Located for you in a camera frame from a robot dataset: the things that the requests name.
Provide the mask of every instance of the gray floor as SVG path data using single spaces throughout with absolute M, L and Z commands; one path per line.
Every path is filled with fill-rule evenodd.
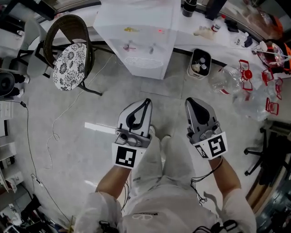
M 96 52 L 95 66 L 87 82 L 110 56 L 102 51 Z M 129 104 L 144 98 L 150 98 L 153 102 L 152 124 L 156 127 L 157 136 L 181 136 L 185 142 L 185 99 L 196 97 L 211 104 L 222 129 L 226 131 L 229 152 L 225 157 L 237 172 L 243 190 L 248 192 L 257 172 L 245 177 L 244 171 L 258 158 L 244 155 L 243 150 L 260 139 L 260 123 L 237 115 L 232 107 L 232 97 L 214 93 L 207 78 L 198 81 L 185 75 L 189 60 L 188 56 L 173 53 L 166 77 L 159 81 L 132 76 L 124 66 L 117 63 L 115 56 L 111 57 L 106 68 L 90 84 L 91 89 L 101 91 L 104 95 L 100 97 L 82 93 L 76 103 L 55 122 L 54 133 L 59 135 L 60 140 L 57 142 L 51 138 L 48 143 L 53 161 L 52 170 L 43 169 L 50 168 L 46 142 L 52 135 L 52 123 L 72 104 L 81 90 L 60 91 L 52 79 L 43 76 L 32 79 L 25 86 L 22 100 L 29 108 L 29 137 L 37 176 L 67 217 L 78 214 L 86 195 L 94 191 L 94 184 L 98 184 L 111 167 L 114 135 L 86 129 L 85 122 L 116 127 L 120 112 Z M 210 75 L 214 75 L 218 68 L 212 65 Z M 8 126 L 9 134 L 13 135 L 17 146 L 16 161 L 25 177 L 25 185 L 32 191 L 30 175 L 35 172 L 27 143 L 26 114 L 24 108 L 15 105 L 14 119 L 9 120 Z M 197 176 L 208 173 L 208 162 L 189 143 L 187 145 Z M 221 205 L 221 195 L 213 176 L 198 183 L 197 189 L 201 195 L 203 191 L 216 195 Z M 35 193 L 46 214 L 56 221 L 59 218 L 65 222 L 46 190 L 36 182 Z M 211 200 L 205 206 L 214 210 Z

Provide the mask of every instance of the person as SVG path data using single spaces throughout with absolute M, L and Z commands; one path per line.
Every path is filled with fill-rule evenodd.
M 210 160 L 223 196 L 218 217 L 202 207 L 191 187 L 195 177 L 190 153 L 183 140 L 166 136 L 160 140 L 150 128 L 151 142 L 137 168 L 114 166 L 89 194 L 75 223 L 75 233 L 193 233 L 200 226 L 211 229 L 216 223 L 234 220 L 240 231 L 256 232 L 256 220 L 232 167 L 221 158 Z M 162 166 L 161 155 L 166 160 Z M 131 172 L 130 199 L 122 216 L 117 198 Z M 110 229 L 103 231 L 104 224 Z

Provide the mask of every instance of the floral seat cushion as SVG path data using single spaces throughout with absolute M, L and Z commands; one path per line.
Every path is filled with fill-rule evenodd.
M 83 81 L 86 52 L 86 45 L 75 43 L 61 53 L 55 63 L 53 72 L 53 80 L 57 88 L 70 91 Z

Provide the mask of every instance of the white cable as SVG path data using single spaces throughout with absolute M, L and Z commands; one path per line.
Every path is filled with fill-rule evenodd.
M 113 57 L 113 55 L 111 55 L 110 56 L 110 58 L 107 60 L 107 62 L 105 63 L 105 65 L 97 72 L 97 74 L 95 74 L 95 76 L 90 80 L 90 82 L 88 83 L 88 86 L 90 85 L 90 83 L 97 77 L 97 75 L 106 67 L 106 65 L 108 64 L 108 62 L 109 62 L 109 60 L 111 59 Z M 47 142 L 46 142 L 46 149 L 47 149 L 47 151 L 48 151 L 48 153 L 49 153 L 49 156 L 50 156 L 50 161 L 51 161 L 51 168 L 43 168 L 43 169 L 45 169 L 45 170 L 52 170 L 53 169 L 53 161 L 52 161 L 52 159 L 51 159 L 51 155 L 50 155 L 50 151 L 49 151 L 49 147 L 48 147 L 48 143 L 49 143 L 49 140 L 52 138 L 52 137 L 54 137 L 54 139 L 58 142 L 59 140 L 60 140 L 60 136 L 58 135 L 58 134 L 56 134 L 56 133 L 54 133 L 54 124 L 55 124 L 55 122 L 58 120 L 58 119 L 60 119 L 61 118 L 61 116 L 66 112 L 66 111 L 68 111 L 75 103 L 76 103 L 76 101 L 77 101 L 77 99 L 79 98 L 79 96 L 80 96 L 80 94 L 82 94 L 84 92 L 84 90 L 83 91 L 81 91 L 78 95 L 77 95 L 77 97 L 76 97 L 76 99 L 74 100 L 74 102 L 62 113 L 62 114 L 60 114 L 60 116 L 59 117 L 57 117 L 55 120 L 54 120 L 54 122 L 53 122 L 53 124 L 52 124 L 52 126 L 51 126 L 51 132 L 52 132 L 52 135 L 48 138 L 48 140 L 47 140 Z

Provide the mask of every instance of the chair base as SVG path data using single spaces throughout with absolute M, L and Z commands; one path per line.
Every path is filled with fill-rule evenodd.
M 82 90 L 86 91 L 86 92 L 90 92 L 90 93 L 94 93 L 96 95 L 102 96 L 102 93 L 97 92 L 97 91 L 90 90 L 87 87 L 85 87 L 84 81 L 81 84 L 79 84 L 78 87 L 81 88 Z

